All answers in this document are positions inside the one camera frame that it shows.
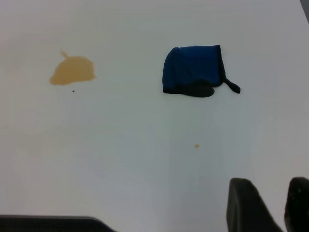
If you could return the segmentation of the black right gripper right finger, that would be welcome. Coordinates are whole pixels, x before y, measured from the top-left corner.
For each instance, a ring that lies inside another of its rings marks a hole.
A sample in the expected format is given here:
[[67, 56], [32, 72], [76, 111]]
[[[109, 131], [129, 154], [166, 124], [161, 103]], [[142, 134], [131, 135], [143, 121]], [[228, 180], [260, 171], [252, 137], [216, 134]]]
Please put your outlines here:
[[288, 232], [309, 231], [309, 180], [294, 177], [289, 184], [284, 222]]

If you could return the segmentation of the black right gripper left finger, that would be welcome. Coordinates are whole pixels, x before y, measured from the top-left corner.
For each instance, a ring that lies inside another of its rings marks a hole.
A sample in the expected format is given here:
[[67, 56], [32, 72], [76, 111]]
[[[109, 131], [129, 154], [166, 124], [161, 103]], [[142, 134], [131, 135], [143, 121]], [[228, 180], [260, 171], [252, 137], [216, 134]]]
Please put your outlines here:
[[229, 232], [281, 232], [254, 184], [243, 178], [232, 178], [226, 210]]

